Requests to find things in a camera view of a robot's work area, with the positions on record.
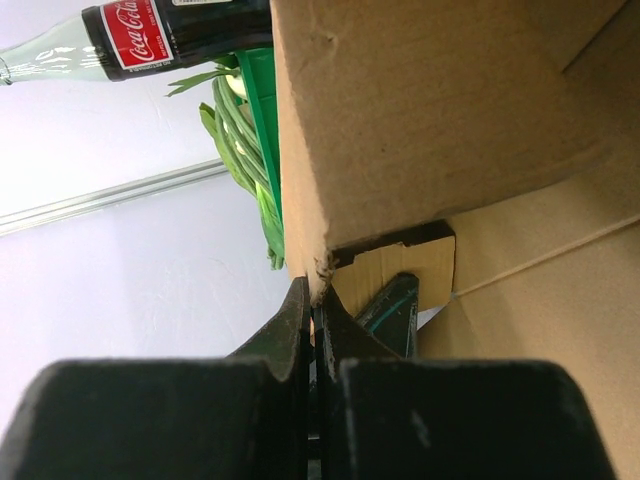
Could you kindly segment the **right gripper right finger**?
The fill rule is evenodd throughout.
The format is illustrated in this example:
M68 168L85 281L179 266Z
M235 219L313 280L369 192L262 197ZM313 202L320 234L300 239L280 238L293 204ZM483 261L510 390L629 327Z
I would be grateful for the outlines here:
M582 390L540 360L396 356L329 291L316 310L326 479L612 479Z

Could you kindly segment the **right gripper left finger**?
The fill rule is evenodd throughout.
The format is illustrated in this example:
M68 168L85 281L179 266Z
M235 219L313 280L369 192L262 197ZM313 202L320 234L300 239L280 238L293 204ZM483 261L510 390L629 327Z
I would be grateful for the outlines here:
M1 443L5 479L303 479L309 287L232 354L55 362Z

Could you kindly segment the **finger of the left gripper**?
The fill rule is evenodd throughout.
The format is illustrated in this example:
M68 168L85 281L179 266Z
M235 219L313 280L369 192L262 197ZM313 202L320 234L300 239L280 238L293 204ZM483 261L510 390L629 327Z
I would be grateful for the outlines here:
M417 350L419 279L402 272L379 290L355 321L398 356Z

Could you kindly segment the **small cardboard box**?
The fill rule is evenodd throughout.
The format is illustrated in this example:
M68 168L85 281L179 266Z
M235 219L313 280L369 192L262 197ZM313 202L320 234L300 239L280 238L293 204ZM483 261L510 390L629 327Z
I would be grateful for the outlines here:
M350 247L454 230L430 358L565 367L639 475L639 5L275 1L285 248L322 300Z

